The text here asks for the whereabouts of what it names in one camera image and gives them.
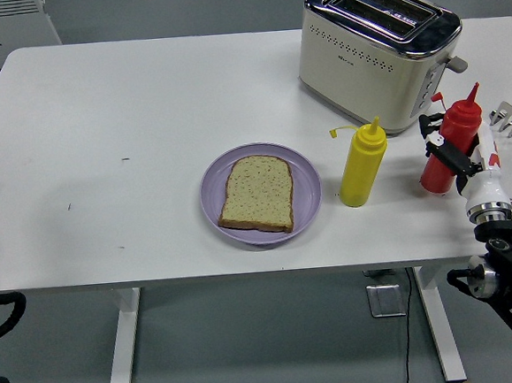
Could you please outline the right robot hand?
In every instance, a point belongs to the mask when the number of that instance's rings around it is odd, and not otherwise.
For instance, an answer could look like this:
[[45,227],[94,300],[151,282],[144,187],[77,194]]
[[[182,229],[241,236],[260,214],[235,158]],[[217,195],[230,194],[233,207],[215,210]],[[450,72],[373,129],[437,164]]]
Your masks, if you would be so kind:
[[463,152],[440,134],[444,117],[422,114],[419,128],[427,153],[455,176],[457,192],[466,199],[466,216],[476,225],[511,218],[512,204],[501,187],[501,160],[490,126],[482,121],[470,149]]

